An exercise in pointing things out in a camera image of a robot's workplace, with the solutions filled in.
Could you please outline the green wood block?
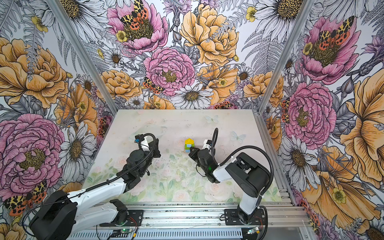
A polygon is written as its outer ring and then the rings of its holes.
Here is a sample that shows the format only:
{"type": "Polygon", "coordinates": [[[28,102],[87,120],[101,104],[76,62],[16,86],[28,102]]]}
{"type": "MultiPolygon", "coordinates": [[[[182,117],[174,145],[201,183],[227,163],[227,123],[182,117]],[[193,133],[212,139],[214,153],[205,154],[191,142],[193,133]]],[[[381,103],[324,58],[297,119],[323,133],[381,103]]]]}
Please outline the green wood block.
{"type": "Polygon", "coordinates": [[[191,148],[194,148],[195,145],[185,145],[185,151],[190,150],[191,148]]]}

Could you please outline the yellow wood block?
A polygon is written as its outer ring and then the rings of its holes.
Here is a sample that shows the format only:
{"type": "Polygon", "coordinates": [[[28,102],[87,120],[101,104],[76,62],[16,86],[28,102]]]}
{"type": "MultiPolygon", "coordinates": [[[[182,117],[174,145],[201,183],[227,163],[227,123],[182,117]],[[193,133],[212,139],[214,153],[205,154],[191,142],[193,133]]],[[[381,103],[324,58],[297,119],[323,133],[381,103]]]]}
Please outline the yellow wood block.
{"type": "Polygon", "coordinates": [[[192,140],[192,139],[187,139],[187,140],[185,140],[185,145],[191,145],[191,146],[194,146],[195,145],[195,141],[194,140],[192,140]]]}

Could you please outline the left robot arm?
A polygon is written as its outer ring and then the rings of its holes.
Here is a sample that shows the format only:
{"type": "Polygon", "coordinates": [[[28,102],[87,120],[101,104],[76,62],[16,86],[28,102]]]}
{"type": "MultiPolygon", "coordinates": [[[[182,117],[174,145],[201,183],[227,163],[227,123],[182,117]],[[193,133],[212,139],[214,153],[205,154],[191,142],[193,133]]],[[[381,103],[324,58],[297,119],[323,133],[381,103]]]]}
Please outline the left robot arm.
{"type": "Polygon", "coordinates": [[[66,240],[99,224],[124,225],[129,213],[117,196],[132,190],[160,156],[158,147],[144,146],[131,152],[115,177],[86,189],[53,193],[28,225],[33,235],[38,240],[66,240]]]}

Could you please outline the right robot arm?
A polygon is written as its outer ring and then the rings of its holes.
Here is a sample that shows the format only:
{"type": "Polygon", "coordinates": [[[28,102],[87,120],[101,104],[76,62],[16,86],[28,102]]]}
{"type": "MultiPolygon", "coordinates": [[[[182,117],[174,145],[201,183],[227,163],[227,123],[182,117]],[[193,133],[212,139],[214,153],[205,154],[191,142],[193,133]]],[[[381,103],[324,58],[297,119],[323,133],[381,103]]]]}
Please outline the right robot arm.
{"type": "Polygon", "coordinates": [[[243,197],[238,206],[237,219],[242,224],[249,224],[260,208],[262,196],[274,179],[274,167],[269,155],[259,147],[243,146],[233,151],[220,165],[216,163],[209,148],[191,147],[189,157],[197,167],[204,171],[204,176],[213,184],[233,180],[242,189],[243,197]],[[267,169],[243,150],[252,149],[261,153],[268,161],[267,169]]]}

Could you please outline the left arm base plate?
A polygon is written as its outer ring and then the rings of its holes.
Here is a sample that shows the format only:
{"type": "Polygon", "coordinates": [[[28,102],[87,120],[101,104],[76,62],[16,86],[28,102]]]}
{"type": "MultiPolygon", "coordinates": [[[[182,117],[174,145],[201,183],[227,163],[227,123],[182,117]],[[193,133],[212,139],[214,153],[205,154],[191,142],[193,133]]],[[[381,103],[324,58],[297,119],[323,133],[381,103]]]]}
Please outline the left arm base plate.
{"type": "Polygon", "coordinates": [[[123,220],[119,226],[123,227],[140,227],[143,221],[143,210],[127,210],[123,213],[123,220]]]}

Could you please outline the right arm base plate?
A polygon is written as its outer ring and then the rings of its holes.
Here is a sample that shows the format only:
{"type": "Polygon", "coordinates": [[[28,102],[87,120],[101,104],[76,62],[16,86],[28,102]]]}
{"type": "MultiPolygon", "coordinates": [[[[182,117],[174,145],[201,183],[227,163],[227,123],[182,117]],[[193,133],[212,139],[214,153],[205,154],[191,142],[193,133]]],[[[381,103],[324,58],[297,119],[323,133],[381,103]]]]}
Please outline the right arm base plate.
{"type": "Polygon", "coordinates": [[[268,221],[267,213],[263,209],[255,209],[251,215],[247,215],[241,209],[225,209],[222,215],[226,226],[237,225],[265,225],[268,221]]]}

